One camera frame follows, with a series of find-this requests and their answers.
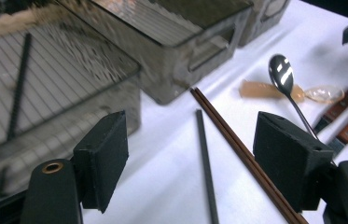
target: gray container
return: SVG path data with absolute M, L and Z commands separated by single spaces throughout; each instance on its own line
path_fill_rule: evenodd
M 289 5 L 289 1 L 252 0 L 252 12 L 241 36 L 239 47 L 245 46 L 278 24 Z
M 251 11 L 226 0 L 57 2 L 133 56 L 141 88 L 162 105 L 232 56 Z
M 141 122 L 139 63 L 64 8 L 36 11 L 48 20 L 0 37 L 0 174 L 7 170 L 2 193 L 8 195 L 25 189 L 41 162 L 70 158 L 75 145 L 105 115 L 124 110 L 128 134 Z M 33 41 L 17 136 L 7 142 L 27 32 Z

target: spoon handle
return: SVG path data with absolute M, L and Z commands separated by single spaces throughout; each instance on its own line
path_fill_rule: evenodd
M 316 136 L 316 134 L 313 132 L 313 128 L 308 123 L 307 119 L 304 117 L 304 115 L 301 113 L 301 110 L 299 110 L 299 107 L 297 106 L 296 102 L 290 97 L 290 95 L 287 95 L 287 98 L 289 99 L 290 103 L 295 107 L 296 111 L 299 114 L 299 117 L 301 118 L 302 122 L 305 125 L 305 128 L 307 129 L 308 133 L 312 135 L 316 140 L 319 140 L 319 138 Z

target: clear plastic container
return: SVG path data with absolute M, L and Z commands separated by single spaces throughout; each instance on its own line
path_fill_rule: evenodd
M 239 47 L 245 46 L 278 24 L 290 0 L 252 0 L 253 7 L 241 36 Z
M 25 189 L 41 162 L 70 158 L 105 115 L 124 110 L 128 134 L 141 122 L 139 63 L 64 8 L 54 10 L 53 20 L 0 36 L 0 199 Z M 17 136 L 6 141 L 25 33 L 33 40 Z
M 238 46 L 251 4 L 226 0 L 58 0 L 142 65 L 141 88 L 168 104 Z

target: wooden chopstick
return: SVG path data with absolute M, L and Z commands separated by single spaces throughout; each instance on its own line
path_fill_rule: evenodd
M 254 176 L 259 185 L 264 189 L 272 202 L 281 212 L 282 216 L 288 223 L 308 223 L 301 214 L 296 213 L 286 198 L 282 195 L 278 188 L 274 186 L 272 181 L 264 173 L 262 168 L 255 161 L 252 153 L 247 149 L 240 138 L 231 129 L 229 124 L 223 120 L 215 108 L 211 105 L 208 99 L 198 89 L 190 89 L 191 94 L 205 110 L 206 114 L 223 134 L 226 140 L 229 142 L 237 156 L 241 159 L 244 165 L 248 168 L 251 174 Z

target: black bracket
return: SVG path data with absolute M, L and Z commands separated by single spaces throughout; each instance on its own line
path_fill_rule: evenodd
M 282 117 L 259 112 L 255 159 L 296 212 L 327 203 L 326 223 L 348 223 L 348 161 Z

